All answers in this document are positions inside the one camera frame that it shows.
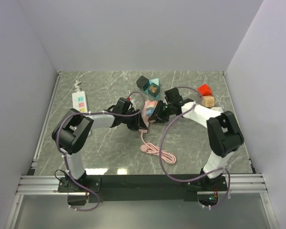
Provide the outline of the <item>red cube socket adapter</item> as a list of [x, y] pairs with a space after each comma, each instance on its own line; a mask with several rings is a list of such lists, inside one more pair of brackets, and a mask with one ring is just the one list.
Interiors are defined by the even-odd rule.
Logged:
[[202, 96], [212, 96], [213, 95], [211, 87], [209, 85], [207, 85], [207, 84], [203, 84], [202, 86], [200, 86], [198, 88], [198, 92]]

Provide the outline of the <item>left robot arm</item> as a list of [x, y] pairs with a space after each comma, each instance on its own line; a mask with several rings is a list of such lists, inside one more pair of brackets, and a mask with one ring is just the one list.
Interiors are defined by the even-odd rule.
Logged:
[[79, 151], [94, 129], [113, 128], [126, 124], [130, 130], [145, 131], [148, 129], [148, 116], [145, 110], [134, 109], [126, 105], [112, 105], [108, 109], [96, 113], [81, 113], [72, 108], [68, 110], [52, 133], [58, 149], [63, 154], [66, 165], [66, 176], [71, 177], [69, 186], [79, 192], [86, 185], [86, 171], [82, 164]]

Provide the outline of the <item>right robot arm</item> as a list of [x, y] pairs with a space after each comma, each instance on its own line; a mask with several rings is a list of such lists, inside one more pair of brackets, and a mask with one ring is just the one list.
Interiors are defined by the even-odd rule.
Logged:
[[153, 112], [148, 114], [148, 121], [168, 122], [172, 125], [177, 119], [184, 117], [197, 122], [207, 129], [211, 154], [201, 169], [200, 175], [189, 180], [180, 180], [164, 173], [177, 182], [194, 182], [199, 180], [204, 190], [211, 190], [220, 181], [228, 159], [244, 143], [244, 137], [238, 122], [231, 111], [219, 112], [199, 105], [192, 99], [183, 99], [179, 88], [164, 92], [166, 102], [157, 102]]

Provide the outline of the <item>beige cube socket adapter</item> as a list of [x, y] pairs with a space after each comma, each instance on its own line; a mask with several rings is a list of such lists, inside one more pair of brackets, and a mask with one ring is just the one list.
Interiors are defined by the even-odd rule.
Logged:
[[201, 102], [204, 107], [213, 107], [215, 105], [215, 98], [213, 96], [204, 96]]

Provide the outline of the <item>pink power strip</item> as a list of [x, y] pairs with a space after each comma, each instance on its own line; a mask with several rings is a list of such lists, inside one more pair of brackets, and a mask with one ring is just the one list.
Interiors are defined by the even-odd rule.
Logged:
[[139, 129], [139, 131], [141, 132], [141, 134], [145, 134], [148, 132], [148, 127], [149, 127], [149, 121], [148, 119], [151, 117], [151, 115], [153, 114], [153, 112], [155, 111], [155, 108], [157, 106], [157, 101], [150, 101], [147, 100], [144, 104], [144, 108], [141, 111], [141, 117], [143, 119], [143, 123], [145, 124], [146, 127], [141, 127]]

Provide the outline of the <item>white cube socket adapter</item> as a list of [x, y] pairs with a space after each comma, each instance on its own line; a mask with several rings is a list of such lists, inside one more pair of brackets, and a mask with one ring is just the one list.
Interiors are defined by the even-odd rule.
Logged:
[[214, 110], [214, 111], [220, 112], [220, 113], [224, 112], [222, 107], [212, 107], [211, 109]]

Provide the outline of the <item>white power strip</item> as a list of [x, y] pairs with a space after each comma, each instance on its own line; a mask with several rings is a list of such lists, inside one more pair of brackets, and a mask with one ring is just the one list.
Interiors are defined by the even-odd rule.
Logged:
[[87, 113], [88, 103], [85, 91], [77, 91], [72, 93], [72, 105], [73, 108], [82, 113]]

